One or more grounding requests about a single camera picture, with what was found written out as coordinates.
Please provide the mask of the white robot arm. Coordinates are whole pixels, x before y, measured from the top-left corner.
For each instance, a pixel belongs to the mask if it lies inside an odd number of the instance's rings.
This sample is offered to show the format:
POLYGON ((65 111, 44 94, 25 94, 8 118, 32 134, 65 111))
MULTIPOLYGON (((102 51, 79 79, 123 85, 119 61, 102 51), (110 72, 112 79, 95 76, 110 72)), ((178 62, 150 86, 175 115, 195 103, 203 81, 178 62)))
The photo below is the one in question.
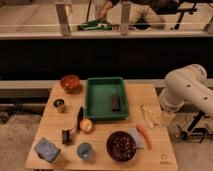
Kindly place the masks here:
POLYGON ((165 88, 159 95, 165 111, 177 112, 185 102, 213 117, 213 90, 206 87, 207 71, 199 64, 191 64, 170 71, 165 76, 165 88))

